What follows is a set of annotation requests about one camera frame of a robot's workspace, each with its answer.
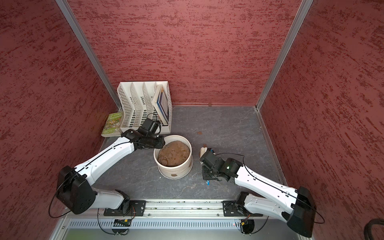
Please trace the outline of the white ceramic pot with mud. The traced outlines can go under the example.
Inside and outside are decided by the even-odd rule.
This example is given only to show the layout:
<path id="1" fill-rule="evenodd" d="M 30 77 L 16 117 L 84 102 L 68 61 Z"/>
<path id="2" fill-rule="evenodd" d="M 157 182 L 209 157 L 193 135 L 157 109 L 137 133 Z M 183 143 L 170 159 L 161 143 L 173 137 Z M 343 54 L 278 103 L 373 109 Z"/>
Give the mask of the white ceramic pot with mud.
<path id="1" fill-rule="evenodd" d="M 181 179 L 192 170 L 194 164 L 192 145 L 183 136 L 167 136 L 165 146 L 154 150 L 154 159 L 165 178 Z"/>

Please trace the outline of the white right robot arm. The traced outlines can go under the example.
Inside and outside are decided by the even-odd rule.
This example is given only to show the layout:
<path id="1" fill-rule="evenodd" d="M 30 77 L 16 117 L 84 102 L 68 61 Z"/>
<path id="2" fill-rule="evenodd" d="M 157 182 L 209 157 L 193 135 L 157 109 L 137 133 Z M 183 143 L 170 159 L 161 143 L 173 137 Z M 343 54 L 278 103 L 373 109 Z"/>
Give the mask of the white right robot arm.
<path id="1" fill-rule="evenodd" d="M 239 214 L 261 214 L 286 223 L 295 233 L 311 238 L 317 214 L 315 200 L 307 188 L 276 183 L 252 171 L 243 162 L 223 160 L 213 149 L 201 148 L 200 162 L 205 181 L 226 181 L 259 194 L 242 192 L 234 205 Z"/>

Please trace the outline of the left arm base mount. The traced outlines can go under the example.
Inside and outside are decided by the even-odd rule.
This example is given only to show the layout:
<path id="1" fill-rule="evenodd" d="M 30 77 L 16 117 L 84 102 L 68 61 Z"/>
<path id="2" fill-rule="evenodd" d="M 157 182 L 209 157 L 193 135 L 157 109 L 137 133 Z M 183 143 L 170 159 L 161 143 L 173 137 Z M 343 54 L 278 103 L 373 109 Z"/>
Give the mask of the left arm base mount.
<path id="1" fill-rule="evenodd" d="M 118 209 L 106 208 L 103 215 L 105 217 L 142 217 L 146 203 L 144 200 L 124 201 Z"/>

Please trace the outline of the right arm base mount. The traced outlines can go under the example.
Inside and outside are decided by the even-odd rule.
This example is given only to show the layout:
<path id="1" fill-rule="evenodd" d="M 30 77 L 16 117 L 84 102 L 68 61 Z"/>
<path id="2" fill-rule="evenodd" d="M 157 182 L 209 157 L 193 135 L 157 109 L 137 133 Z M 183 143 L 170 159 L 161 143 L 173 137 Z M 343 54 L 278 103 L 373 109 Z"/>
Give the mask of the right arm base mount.
<path id="1" fill-rule="evenodd" d="M 236 201 L 222 201 L 223 213 L 225 217 L 263 217 L 262 214 L 252 214 L 243 206 L 236 205 Z"/>

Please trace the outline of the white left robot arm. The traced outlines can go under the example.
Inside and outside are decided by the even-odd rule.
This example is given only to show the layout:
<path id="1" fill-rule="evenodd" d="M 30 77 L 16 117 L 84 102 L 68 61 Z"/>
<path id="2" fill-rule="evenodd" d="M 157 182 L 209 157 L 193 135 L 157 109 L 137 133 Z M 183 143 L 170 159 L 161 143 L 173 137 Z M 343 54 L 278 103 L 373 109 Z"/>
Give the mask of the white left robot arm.
<path id="1" fill-rule="evenodd" d="M 120 190 L 93 188 L 93 184 L 107 170 L 136 150 L 162 149 L 165 137 L 152 132 L 128 130 L 109 147 L 91 159 L 59 172 L 55 197 L 72 213 L 80 215 L 89 209 L 110 209 L 119 216 L 131 212 L 130 197 Z"/>

